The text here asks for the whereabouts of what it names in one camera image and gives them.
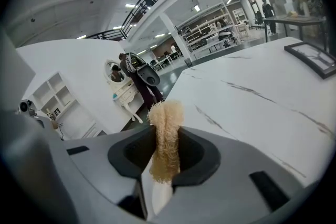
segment person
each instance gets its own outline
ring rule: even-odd
[[[172,49],[172,53],[176,53],[176,48],[175,48],[174,44],[172,44],[171,49]]]
[[[117,65],[114,65],[112,67],[111,80],[114,82],[121,82],[124,78],[124,75],[120,72],[120,68]]]
[[[148,88],[154,93],[157,102],[163,101],[163,97],[156,86],[149,86],[139,77],[137,70],[131,64],[130,58],[131,56],[129,54],[119,54],[119,60],[121,61],[120,68],[127,77],[133,80],[148,110],[150,110],[154,104],[154,99]]]
[[[267,3],[267,0],[262,0],[262,2],[263,2],[262,11],[264,13],[265,18],[273,17],[274,14],[272,12],[272,10],[273,10],[272,6]],[[271,28],[272,34],[275,34],[276,33],[275,22],[270,22],[269,27]]]

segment ceiling light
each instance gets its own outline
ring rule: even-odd
[[[136,55],[143,54],[145,51],[146,51],[146,50],[143,50],[143,51],[139,52],[139,53],[136,54]]]

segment white marble table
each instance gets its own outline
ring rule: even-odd
[[[322,80],[284,51],[287,37],[182,72],[168,96],[184,126],[260,149],[304,186],[326,169],[335,147],[336,76]]]

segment white vanity table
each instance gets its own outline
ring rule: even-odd
[[[104,76],[113,91],[113,100],[117,102],[119,106],[123,106],[131,114],[132,121],[135,121],[136,118],[140,123],[143,123],[142,119],[140,119],[136,112],[132,111],[128,105],[128,103],[133,101],[139,91],[134,82],[128,78],[122,70],[119,71],[123,75],[122,81],[116,82],[111,79],[112,67],[115,65],[120,67],[119,62],[115,60],[107,60],[104,64]]]

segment small object on shelf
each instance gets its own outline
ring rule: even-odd
[[[315,45],[304,41],[284,46],[284,50],[307,64],[322,79],[336,74],[336,58]]]
[[[59,111],[59,109],[56,109],[56,110],[54,111],[55,116],[58,116],[60,113],[61,113],[61,112]]]
[[[54,117],[54,115],[50,112],[50,110],[49,109],[46,109],[47,110],[47,116],[50,118],[50,119],[52,119],[52,120],[55,120],[55,117]]]

